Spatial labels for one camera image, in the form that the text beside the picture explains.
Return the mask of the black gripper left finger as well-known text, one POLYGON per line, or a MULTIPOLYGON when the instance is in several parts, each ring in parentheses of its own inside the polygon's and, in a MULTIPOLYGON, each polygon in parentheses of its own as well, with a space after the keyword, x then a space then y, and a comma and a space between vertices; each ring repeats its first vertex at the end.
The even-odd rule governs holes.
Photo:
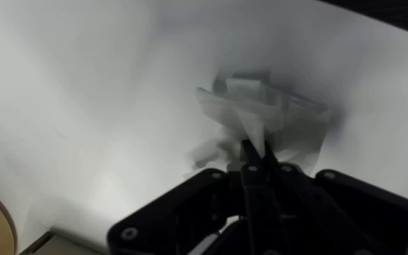
POLYGON ((249 141, 242 142, 241 172, 251 255, 289 255, 275 193, 262 158, 249 141))

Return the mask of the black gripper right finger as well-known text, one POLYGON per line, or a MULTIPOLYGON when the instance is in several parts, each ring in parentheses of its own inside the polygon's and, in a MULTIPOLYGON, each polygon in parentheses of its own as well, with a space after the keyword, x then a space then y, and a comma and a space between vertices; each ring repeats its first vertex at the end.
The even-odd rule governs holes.
POLYGON ((265 145, 263 164, 310 226, 313 241, 323 249, 316 255, 380 255, 378 247, 343 209, 296 165, 279 164, 269 145, 265 145))

